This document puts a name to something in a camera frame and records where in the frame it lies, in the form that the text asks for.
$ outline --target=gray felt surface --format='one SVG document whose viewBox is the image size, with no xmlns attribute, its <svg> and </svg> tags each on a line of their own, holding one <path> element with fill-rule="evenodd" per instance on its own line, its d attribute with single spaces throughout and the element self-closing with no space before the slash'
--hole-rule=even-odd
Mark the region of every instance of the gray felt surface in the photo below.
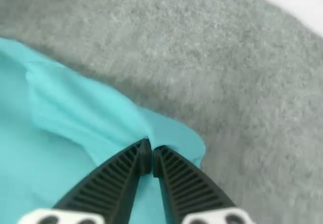
<svg viewBox="0 0 323 224">
<path fill-rule="evenodd" d="M 203 170 L 256 222 L 323 220 L 323 40 L 281 10 L 263 0 L 0 0 L 0 35 L 195 129 Z"/>
</svg>

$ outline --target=turquoise fabric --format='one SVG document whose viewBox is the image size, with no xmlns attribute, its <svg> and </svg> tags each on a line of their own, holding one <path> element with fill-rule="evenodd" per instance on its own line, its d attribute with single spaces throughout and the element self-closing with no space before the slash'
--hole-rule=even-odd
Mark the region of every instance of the turquoise fabric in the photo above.
<svg viewBox="0 0 323 224">
<path fill-rule="evenodd" d="M 14 41 L 0 38 L 0 223 L 52 207 L 105 160 L 142 139 L 200 165 L 201 138 Z M 165 224 L 158 179 L 142 177 L 130 222 Z"/>
</svg>

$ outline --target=fabric fold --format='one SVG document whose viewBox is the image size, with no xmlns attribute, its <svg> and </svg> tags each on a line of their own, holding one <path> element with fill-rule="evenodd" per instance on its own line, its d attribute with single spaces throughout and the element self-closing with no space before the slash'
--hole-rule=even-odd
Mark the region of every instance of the fabric fold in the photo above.
<svg viewBox="0 0 323 224">
<path fill-rule="evenodd" d="M 1 223 L 52 207 L 96 166 L 142 138 L 152 148 L 170 146 L 197 166 L 205 153 L 201 138 L 184 124 L 0 38 L 0 176 L 6 179 L 0 189 L 8 189 L 2 201 L 9 204 L 0 209 Z M 130 223 L 139 222 L 165 224 L 158 179 L 151 175 L 140 180 L 131 214 Z"/>
</svg>

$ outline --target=gray carpet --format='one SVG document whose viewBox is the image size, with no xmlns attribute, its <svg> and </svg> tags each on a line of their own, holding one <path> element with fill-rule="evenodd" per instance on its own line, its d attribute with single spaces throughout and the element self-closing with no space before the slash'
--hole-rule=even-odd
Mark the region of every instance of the gray carpet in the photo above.
<svg viewBox="0 0 323 224">
<path fill-rule="evenodd" d="M 323 39 L 281 10 L 263 0 L 0 0 L 0 36 L 195 129 L 203 170 L 259 224 L 323 220 Z"/>
</svg>

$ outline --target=cut fabric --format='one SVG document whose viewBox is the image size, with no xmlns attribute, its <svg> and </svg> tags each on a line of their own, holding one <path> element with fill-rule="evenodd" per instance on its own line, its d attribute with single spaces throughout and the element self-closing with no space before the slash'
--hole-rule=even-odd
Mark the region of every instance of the cut fabric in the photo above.
<svg viewBox="0 0 323 224">
<path fill-rule="evenodd" d="M 149 138 L 196 166 L 201 138 L 14 41 L 0 38 L 0 223 L 52 207 L 95 167 Z M 142 177 L 130 222 L 165 224 L 158 179 Z"/>
</svg>

